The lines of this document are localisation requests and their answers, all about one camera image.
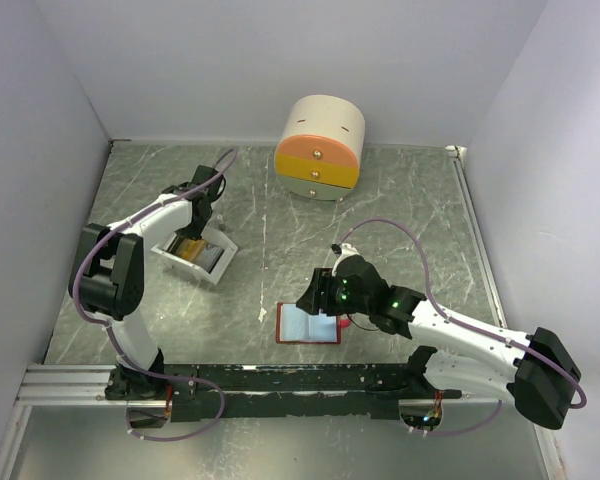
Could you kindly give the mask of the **red card holder wallet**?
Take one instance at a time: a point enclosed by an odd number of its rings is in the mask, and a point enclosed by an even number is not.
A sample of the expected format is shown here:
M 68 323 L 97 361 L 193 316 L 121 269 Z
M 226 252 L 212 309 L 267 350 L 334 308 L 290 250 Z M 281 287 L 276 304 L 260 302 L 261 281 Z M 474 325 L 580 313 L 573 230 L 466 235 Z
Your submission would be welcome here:
M 292 303 L 277 304 L 278 344 L 340 344 L 342 331 L 351 325 L 348 317 L 309 315 Z

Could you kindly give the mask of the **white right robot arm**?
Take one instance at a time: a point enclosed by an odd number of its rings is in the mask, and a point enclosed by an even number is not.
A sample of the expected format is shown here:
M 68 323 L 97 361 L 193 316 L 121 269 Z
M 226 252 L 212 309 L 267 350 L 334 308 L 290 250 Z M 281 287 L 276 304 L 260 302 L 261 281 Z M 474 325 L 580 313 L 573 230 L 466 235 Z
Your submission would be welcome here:
M 574 407 L 581 372 L 553 331 L 527 334 L 459 315 L 389 284 L 358 254 L 315 269 L 296 305 L 310 315 L 362 314 L 380 331 L 417 342 L 427 359 L 404 374 L 415 397 L 433 390 L 475 393 L 511 403 L 550 430 L 561 429 Z

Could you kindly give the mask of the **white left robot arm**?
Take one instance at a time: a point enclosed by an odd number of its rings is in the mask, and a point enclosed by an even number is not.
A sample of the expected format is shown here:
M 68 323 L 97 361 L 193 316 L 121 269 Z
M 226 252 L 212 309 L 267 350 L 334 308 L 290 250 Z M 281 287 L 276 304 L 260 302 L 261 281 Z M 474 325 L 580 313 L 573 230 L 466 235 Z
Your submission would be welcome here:
M 191 181 L 169 186 L 131 216 L 83 228 L 68 292 L 87 322 L 114 337 L 117 365 L 107 399 L 153 399 L 164 392 L 164 355 L 140 311 L 146 257 L 174 233 L 199 240 L 225 186 L 221 172 L 200 165 Z

